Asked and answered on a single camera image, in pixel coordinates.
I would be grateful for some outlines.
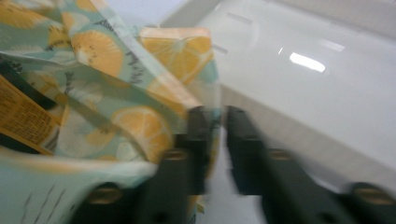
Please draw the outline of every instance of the lemon slice print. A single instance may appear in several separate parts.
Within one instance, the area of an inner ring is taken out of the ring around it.
[[[112,115],[112,120],[134,137],[151,162],[159,163],[163,152],[173,145],[169,125],[150,107],[132,106],[120,109]]]
[[[77,0],[76,3],[79,8],[86,11],[97,11],[97,9],[101,9],[106,6],[106,3],[102,0],[92,0],[92,1],[95,1],[95,5],[91,2],[91,0]]]
[[[122,65],[122,51],[113,39],[98,31],[74,35],[72,45],[78,61],[116,77]]]
[[[139,39],[184,84],[189,84],[213,58],[209,32],[204,28],[144,28]]]
[[[157,76],[148,85],[147,93],[183,119],[186,118],[188,109],[202,105],[170,74]]]
[[[70,47],[70,39],[63,26],[51,25],[49,27],[49,49]]]
[[[20,29],[31,29],[47,18],[9,0],[0,1],[0,22]]]
[[[85,25],[90,23],[90,19],[88,19],[86,16],[75,12],[63,12],[62,21],[64,22],[64,27],[70,35],[75,34]]]

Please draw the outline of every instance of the yellow label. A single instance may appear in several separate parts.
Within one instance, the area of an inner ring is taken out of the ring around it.
[[[58,132],[55,117],[0,76],[0,133],[52,155]]]

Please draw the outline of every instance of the printed label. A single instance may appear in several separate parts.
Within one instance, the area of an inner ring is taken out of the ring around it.
[[[0,133],[52,155],[59,124],[48,111],[0,76]]]

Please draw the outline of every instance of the white surface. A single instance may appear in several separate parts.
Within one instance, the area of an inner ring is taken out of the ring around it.
[[[127,24],[159,25],[188,0],[106,0]]]
[[[212,32],[224,86],[358,151],[396,176],[393,40],[260,0],[223,1],[199,25]],[[322,63],[326,70],[292,63],[292,53]]]

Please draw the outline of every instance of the folded fabric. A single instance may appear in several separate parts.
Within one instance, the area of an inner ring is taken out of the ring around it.
[[[54,157],[0,146],[0,223],[66,223],[92,186],[139,185],[198,105],[218,147],[206,29],[131,30],[99,0],[3,0],[0,60],[61,108]]]

